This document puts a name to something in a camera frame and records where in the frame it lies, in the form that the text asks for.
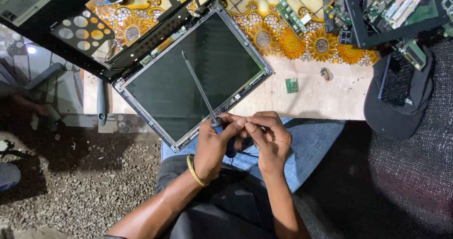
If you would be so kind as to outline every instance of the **screwdriver shaft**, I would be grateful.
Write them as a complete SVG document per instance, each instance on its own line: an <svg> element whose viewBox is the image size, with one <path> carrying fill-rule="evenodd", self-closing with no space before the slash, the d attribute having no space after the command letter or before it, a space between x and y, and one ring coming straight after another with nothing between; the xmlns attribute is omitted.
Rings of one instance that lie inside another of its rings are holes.
<svg viewBox="0 0 453 239"><path fill-rule="evenodd" d="M209 112L211 113L212 119L214 120L214 122L217 123L216 115L214 114L214 111L212 110L212 107L209 104L209 101L207 100L206 94L204 93L203 88L201 87L200 81L198 80L197 75L195 74L195 71L192 68L192 65L190 65L189 59L187 58L184 51L182 51L181 53L183 54L184 61L186 62L187 67L189 68L190 74L192 75L193 79L195 80L195 84L197 85L198 90L200 90L201 97L203 98L204 103L206 103L206 106L209 109Z"/></svg>

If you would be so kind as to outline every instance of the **laptop display frame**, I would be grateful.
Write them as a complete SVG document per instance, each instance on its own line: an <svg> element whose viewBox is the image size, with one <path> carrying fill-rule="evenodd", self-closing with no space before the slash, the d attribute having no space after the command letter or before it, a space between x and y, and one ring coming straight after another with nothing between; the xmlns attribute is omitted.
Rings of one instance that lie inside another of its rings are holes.
<svg viewBox="0 0 453 239"><path fill-rule="evenodd" d="M184 35L182 35L178 40L171 44L167 49L165 49L161 54L159 54L152 62L147 64L141 70L135 72L134 74L128 76L126 79L120 78L112 83L114 89L122 96L122 98L137 112L137 114L162 138L174 152L179 152L187 144L189 144L196 136L198 136L198 129L200 123L210 118L210 115L207 115L203 120L201 120L196 126L194 126L189 132L187 132L180 139L173 139L159 123L153 118L150 113L132 96L132 94L125 88L129 83L131 83L135 78L139 77L145 70L148 70L157 60L163 57L168 51L173 47L179 44L185 37L197 29L203 22L209 19L214 14L217 14L223 22L227 25L229 30L234 34L237 40L244 47L246 51L255 63L260 68L260 71L253 76L247 83L241 86L237 91L231 94L221 105L218 107L213 107L215 114L221 114L227 112L231 107L240 101L240 99L245 96L248 92L252 91L259 83L264 81L272 73L272 69L266 63L266 61L261 57L258 51L253 47L253 45L248 41L245 34L239 29L234 20L224 9L224 7L216 0L209 7L210 11L202 17L192 28L190 28Z"/></svg>

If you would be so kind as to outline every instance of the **blue jeans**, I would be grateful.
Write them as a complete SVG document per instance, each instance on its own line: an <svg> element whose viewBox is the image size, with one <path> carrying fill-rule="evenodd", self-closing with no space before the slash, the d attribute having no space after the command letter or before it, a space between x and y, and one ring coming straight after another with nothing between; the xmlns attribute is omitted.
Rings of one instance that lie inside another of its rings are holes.
<svg viewBox="0 0 453 239"><path fill-rule="evenodd" d="M293 135L291 156L285 163L285 177L291 192L296 191L318 166L324 155L343 130L346 121L281 118L286 129ZM195 154L198 138L184 149L174 153L162 145L162 161L174 155ZM263 180L258 168L258 149L251 146L238 152L234 158L224 156L223 162L241 168Z"/></svg>

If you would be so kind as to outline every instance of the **blue screwdriver handle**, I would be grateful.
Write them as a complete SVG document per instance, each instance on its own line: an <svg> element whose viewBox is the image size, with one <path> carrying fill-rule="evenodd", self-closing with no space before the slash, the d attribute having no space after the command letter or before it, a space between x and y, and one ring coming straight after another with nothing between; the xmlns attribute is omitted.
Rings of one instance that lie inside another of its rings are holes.
<svg viewBox="0 0 453 239"><path fill-rule="evenodd" d="M224 126L224 122L222 120L222 118L220 117L216 117L216 120L211 120L211 127L216 131L217 134L220 134L223 132L223 126ZM234 137L233 138L230 138L226 144L226 153L225 155L228 157L228 158L234 158L237 154L237 150L234 148Z"/></svg>

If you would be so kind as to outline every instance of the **screen bezel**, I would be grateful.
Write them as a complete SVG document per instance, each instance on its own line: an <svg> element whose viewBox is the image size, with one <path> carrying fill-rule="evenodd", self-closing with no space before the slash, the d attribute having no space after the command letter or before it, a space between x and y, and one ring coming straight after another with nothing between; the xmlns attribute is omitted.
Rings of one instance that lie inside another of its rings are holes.
<svg viewBox="0 0 453 239"><path fill-rule="evenodd" d="M194 139L197 136L197 132L198 132L198 129L200 128L201 122L207 120L211 116L207 115L205 118L203 118L203 120L201 120L199 123L197 123L197 125L194 126L189 132L184 134L184 136L181 137L180 139L173 139L167 133L167 131L153 118L153 116L150 115L144 109L144 107L140 105L140 103L132 96L132 94L125 87L129 83L131 83L135 78L139 77L140 74L142 74L145 70L150 68L150 66L152 66L158 59L160 59L162 56L164 56L174 46L178 45L178 43L180 41L182 41L186 36L188 36L190 33L192 33L196 28L198 28L201 24L203 24L203 22L205 22L207 19L209 19L214 14L217 14L222 19L222 21L227 25L227 27L230 29L230 31L234 34L236 39L244 47L244 50L247 51L247 53L252 57L252 59L255 61L255 63L260 68L260 71L258 71L258 73L255 74L249 81L247 81L243 86L241 86L238 90L236 90L234 93L232 93L231 96L229 98L227 98L223 103L221 103L218 107L213 108L214 113L218 114L219 110L226 103L228 103L233 97L235 97L242 89L244 89L250 83L257 82L264 75L270 74L272 72L272 70L267 65L267 63L264 61L264 59L259 55L258 51L248 42L248 39L246 38L244 33L238 28L236 23L228 15L228 13L225 11L223 6L220 5L217 1L213 4L211 11L206 16L204 16L202 19L200 19L199 22L197 22L197 24L194 27L189 29L182 37L180 37L177 41L175 41L172 45L170 45L161 54L159 54L152 62L150 62L144 68L142 68L135 74L131 75L127 79L125 79L125 80L119 79L113 84L114 88L118 92L120 92L120 94L134 108L134 110L137 111L139 116L141 116L143 119L145 119L145 121L148 122L148 124L150 126L155 126L161 131L160 133L163 134L162 139L176 152L179 151L180 145L186 143L187 141Z"/></svg>

